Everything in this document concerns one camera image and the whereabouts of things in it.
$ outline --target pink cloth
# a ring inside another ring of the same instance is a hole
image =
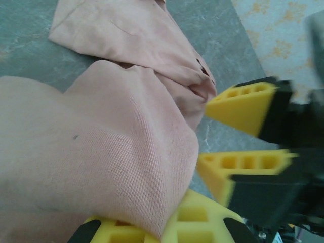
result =
[[[163,1],[60,0],[50,39],[105,60],[64,94],[0,78],[0,242],[65,243],[92,214],[160,238],[195,169],[211,72]]]

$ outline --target gray countertop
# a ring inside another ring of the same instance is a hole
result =
[[[23,76],[65,91],[96,58],[47,40],[56,7],[53,0],[0,2],[0,76]],[[209,65],[218,92],[265,76],[230,0],[168,1],[168,9]],[[275,146],[203,118],[200,152],[262,150]],[[190,187],[210,196],[194,175]]]

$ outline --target floral wallpaper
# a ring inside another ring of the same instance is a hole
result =
[[[267,75],[290,79],[295,100],[307,102],[310,89],[324,88],[313,70],[306,18],[324,9],[324,0],[232,0]]]

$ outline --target fabric fold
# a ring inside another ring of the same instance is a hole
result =
[[[64,93],[0,78],[0,242],[67,242],[93,214],[161,238],[195,169],[210,70],[161,0],[60,0],[50,40],[103,60]]]

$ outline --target screw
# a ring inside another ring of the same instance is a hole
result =
[[[263,233],[263,232],[259,232],[259,238],[260,239],[266,239],[267,238],[267,234]]]

